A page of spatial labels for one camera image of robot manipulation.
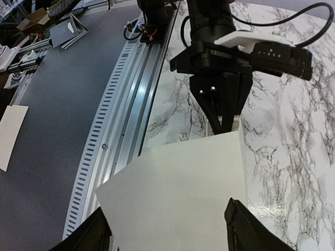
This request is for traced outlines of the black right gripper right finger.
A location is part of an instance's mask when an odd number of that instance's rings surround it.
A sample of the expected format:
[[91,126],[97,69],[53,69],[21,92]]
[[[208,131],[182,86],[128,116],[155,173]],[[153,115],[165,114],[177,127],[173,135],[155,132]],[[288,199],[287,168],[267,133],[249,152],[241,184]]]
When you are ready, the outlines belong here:
[[239,200],[230,198],[224,216],[229,250],[294,250],[272,234]]

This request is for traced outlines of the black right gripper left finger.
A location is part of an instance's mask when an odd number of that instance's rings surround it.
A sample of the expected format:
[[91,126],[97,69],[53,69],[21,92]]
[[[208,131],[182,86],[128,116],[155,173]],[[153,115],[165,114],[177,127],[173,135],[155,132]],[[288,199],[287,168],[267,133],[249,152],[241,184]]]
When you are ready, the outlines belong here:
[[70,236],[51,249],[109,250],[112,232],[101,208],[97,208]]

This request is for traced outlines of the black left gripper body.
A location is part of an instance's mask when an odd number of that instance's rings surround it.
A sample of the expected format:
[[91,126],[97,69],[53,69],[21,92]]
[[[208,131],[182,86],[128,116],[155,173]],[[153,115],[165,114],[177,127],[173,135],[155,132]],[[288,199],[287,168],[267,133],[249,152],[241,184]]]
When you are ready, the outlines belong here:
[[237,47],[194,43],[170,60],[170,71],[191,75],[234,73],[252,75],[249,55]]

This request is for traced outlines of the cream letter paper sheet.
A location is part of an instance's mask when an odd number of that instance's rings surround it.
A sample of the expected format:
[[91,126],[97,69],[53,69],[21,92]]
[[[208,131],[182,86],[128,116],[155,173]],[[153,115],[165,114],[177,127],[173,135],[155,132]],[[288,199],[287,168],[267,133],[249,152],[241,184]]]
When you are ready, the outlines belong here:
[[153,148],[96,189],[121,250],[227,250],[224,212],[247,201],[243,132]]

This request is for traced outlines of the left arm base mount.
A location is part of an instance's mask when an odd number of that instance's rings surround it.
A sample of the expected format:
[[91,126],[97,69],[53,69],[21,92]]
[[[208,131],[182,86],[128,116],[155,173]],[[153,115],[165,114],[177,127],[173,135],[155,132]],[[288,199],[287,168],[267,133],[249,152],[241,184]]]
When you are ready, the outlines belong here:
[[147,25],[143,30],[140,42],[145,44],[163,44],[166,37],[167,27],[167,23],[159,26]]

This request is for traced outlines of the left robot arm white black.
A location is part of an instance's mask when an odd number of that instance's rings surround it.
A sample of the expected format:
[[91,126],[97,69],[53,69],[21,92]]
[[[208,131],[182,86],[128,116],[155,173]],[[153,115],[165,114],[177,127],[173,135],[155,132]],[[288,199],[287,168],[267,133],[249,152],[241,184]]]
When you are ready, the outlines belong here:
[[252,68],[242,53],[214,42],[233,33],[230,1],[187,1],[191,45],[170,60],[172,72],[189,74],[192,95],[214,134],[232,130],[253,84]]

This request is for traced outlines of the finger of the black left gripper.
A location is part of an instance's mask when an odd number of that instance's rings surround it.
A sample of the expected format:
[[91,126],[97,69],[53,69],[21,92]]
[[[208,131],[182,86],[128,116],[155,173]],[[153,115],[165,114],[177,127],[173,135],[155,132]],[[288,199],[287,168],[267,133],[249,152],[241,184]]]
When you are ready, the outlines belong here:
[[224,73],[221,89],[222,132],[230,132],[234,117],[241,115],[244,104],[251,90],[252,72]]
[[219,117],[222,107],[217,76],[193,75],[189,78],[190,91],[203,110],[214,134],[222,133]]

